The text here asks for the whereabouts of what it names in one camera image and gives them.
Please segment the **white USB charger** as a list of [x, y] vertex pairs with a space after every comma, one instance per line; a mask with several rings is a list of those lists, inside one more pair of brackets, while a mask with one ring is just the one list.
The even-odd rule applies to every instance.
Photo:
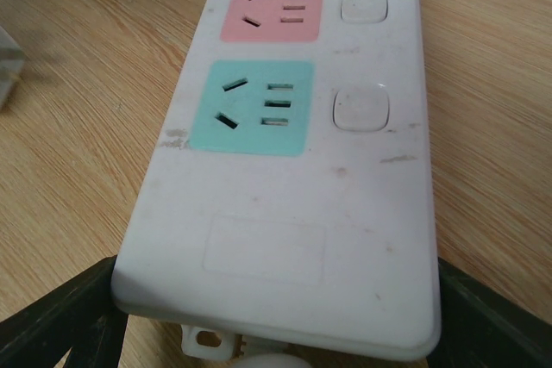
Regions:
[[4, 28], [0, 28], [1, 44], [1, 84], [0, 107], [2, 108], [20, 79], [25, 63], [25, 54], [19, 44], [8, 34]]

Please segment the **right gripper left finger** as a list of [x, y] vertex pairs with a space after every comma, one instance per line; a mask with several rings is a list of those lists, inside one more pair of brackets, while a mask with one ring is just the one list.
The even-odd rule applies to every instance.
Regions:
[[116, 307], [116, 258], [98, 261], [1, 322], [2, 367], [117, 367], [129, 315]]

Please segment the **white power strip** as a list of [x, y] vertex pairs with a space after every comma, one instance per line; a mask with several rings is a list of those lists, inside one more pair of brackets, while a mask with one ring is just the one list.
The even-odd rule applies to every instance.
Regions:
[[131, 315], [380, 359], [441, 334], [419, 0], [206, 0], [111, 279]]

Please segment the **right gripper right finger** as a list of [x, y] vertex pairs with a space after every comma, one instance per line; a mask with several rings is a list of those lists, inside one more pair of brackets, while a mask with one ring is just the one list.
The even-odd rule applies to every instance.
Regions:
[[442, 333], [429, 367], [551, 366], [551, 325], [439, 259]]

